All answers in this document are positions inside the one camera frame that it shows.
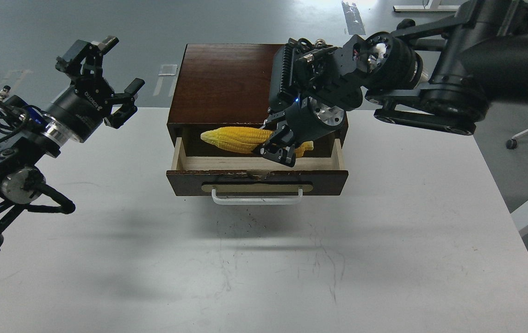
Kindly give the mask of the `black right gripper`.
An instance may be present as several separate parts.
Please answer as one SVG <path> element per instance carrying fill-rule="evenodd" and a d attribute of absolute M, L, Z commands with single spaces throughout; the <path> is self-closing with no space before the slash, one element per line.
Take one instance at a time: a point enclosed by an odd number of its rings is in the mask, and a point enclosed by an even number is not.
<path fill-rule="evenodd" d="M 264 158 L 275 158 L 279 164 L 293 168 L 296 164 L 295 148 L 340 130 L 346 121 L 346 112 L 312 97 L 296 99 L 289 107 L 272 111 L 266 126 L 275 124 L 276 129 L 252 152 Z"/>

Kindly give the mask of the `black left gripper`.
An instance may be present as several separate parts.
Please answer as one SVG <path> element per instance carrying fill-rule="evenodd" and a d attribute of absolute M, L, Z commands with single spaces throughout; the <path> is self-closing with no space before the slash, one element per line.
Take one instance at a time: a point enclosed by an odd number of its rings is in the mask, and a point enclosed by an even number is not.
<path fill-rule="evenodd" d="M 137 112 L 137 93 L 145 85 L 135 78 L 123 93 L 114 93 L 103 78 L 103 56 L 118 44 L 116 36 L 99 43 L 77 40 L 63 57 L 56 58 L 55 68 L 70 78 L 70 85 L 50 102 L 45 112 L 67 127 L 74 140 L 83 143 L 99 127 L 119 129 Z"/>

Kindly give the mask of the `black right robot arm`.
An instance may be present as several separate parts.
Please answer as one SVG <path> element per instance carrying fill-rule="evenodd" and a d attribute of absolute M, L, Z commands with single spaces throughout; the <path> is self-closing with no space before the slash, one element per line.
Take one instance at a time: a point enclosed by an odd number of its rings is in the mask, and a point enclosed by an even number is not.
<path fill-rule="evenodd" d="M 528 3 L 470 0 L 341 47 L 290 39 L 273 59 L 264 127 L 276 130 L 254 153 L 293 167 L 302 143 L 340 130 L 364 100 L 383 122 L 465 136 L 492 103 L 528 105 Z"/>

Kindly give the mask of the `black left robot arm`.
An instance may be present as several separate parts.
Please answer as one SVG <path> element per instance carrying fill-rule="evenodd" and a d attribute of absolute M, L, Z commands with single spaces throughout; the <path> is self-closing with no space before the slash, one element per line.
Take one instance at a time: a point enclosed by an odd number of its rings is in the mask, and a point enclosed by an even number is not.
<path fill-rule="evenodd" d="M 75 204 L 46 183 L 36 162 L 45 154 L 56 158 L 72 139 L 84 142 L 105 123 L 120 128 L 135 112 L 135 99 L 144 80 L 134 79 L 122 93 L 103 78 L 103 57 L 118 39 L 99 43 L 76 41 L 58 57 L 56 69 L 70 85 L 44 110 L 0 91 L 0 247 L 3 231 L 23 212 L 75 211 Z"/>

